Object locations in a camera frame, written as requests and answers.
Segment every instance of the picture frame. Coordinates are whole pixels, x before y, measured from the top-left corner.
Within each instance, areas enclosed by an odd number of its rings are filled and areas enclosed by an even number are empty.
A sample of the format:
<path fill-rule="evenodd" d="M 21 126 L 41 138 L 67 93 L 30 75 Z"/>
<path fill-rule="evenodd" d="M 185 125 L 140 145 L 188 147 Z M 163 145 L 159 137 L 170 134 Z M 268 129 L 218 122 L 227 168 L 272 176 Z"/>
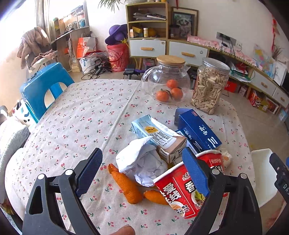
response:
<path fill-rule="evenodd" d="M 172 7 L 172 24 L 180 26 L 180 37 L 187 39 L 187 35 L 198 35 L 199 11 L 190 8 Z"/>

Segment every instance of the blue plastic stool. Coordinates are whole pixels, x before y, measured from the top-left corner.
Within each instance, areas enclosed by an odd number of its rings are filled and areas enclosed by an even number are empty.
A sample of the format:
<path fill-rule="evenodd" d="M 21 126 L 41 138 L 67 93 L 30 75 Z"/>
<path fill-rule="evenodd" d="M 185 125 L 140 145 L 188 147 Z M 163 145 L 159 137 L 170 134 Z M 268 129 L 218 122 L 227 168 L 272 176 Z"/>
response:
<path fill-rule="evenodd" d="M 20 87 L 22 97 L 36 123 L 47 110 L 44 103 L 47 90 L 50 89 L 55 99 L 62 93 L 59 82 L 64 83 L 67 87 L 74 83 L 60 63 L 53 63 L 44 67 L 30 81 Z"/>

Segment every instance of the screw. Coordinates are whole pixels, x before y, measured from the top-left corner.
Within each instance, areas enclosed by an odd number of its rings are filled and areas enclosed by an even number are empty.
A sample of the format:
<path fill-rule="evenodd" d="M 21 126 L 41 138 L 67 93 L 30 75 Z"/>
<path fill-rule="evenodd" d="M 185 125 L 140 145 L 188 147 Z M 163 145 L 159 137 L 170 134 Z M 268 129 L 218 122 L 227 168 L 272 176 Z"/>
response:
<path fill-rule="evenodd" d="M 241 178 L 242 178 L 242 179 L 246 179 L 246 178 L 247 178 L 247 175 L 244 174 L 244 173 L 241 173 Z"/>
<path fill-rule="evenodd" d="M 218 175 L 218 174 L 220 174 L 220 171 L 219 171 L 218 169 L 213 169 L 213 170 L 212 170 L 212 173 L 213 173 L 214 175 Z"/>
<path fill-rule="evenodd" d="M 66 175 L 71 175 L 73 173 L 73 170 L 69 169 L 65 172 Z"/>
<path fill-rule="evenodd" d="M 40 174 L 37 178 L 38 179 L 43 179 L 44 178 L 44 174 Z"/>

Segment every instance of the blue gripper pad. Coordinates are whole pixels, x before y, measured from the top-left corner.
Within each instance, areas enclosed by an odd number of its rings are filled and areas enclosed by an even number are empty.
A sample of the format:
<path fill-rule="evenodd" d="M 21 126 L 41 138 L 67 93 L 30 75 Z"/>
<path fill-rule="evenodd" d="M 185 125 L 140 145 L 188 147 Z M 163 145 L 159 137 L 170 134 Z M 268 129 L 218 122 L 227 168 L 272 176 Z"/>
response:
<path fill-rule="evenodd" d="M 208 178 L 200 167 L 199 163 L 197 162 L 197 158 L 188 147 L 184 148 L 182 157 L 184 165 L 187 168 L 192 178 L 192 181 L 196 186 L 196 189 L 198 190 L 198 192 L 202 193 L 205 197 L 207 197 L 210 193 L 208 187 Z"/>
<path fill-rule="evenodd" d="M 75 193 L 78 197 L 82 194 L 87 193 L 93 178 L 95 177 L 100 165 L 102 163 L 102 151 L 99 148 L 96 148 L 90 157 L 86 160 L 79 162 L 76 166 L 75 171 L 77 171 L 78 166 L 83 166 L 83 170 L 77 177 L 77 188 Z"/>

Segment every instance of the red noodle cup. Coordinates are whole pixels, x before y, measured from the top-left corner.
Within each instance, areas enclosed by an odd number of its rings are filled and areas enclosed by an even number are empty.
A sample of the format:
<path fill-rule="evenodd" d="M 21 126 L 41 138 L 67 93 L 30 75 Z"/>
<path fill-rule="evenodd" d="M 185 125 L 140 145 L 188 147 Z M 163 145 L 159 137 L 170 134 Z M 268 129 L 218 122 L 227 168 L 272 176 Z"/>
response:
<path fill-rule="evenodd" d="M 224 165 L 222 154 L 217 150 L 206 150 L 196 155 L 198 159 L 201 159 L 207 163 L 211 169 L 218 169 L 224 174 Z"/>
<path fill-rule="evenodd" d="M 210 168 L 223 169 L 221 152 L 207 150 L 196 155 L 201 157 Z M 182 217 L 189 219 L 196 217 L 205 200 L 203 194 L 196 190 L 188 170 L 183 162 L 153 180 L 165 197 L 168 204 Z"/>

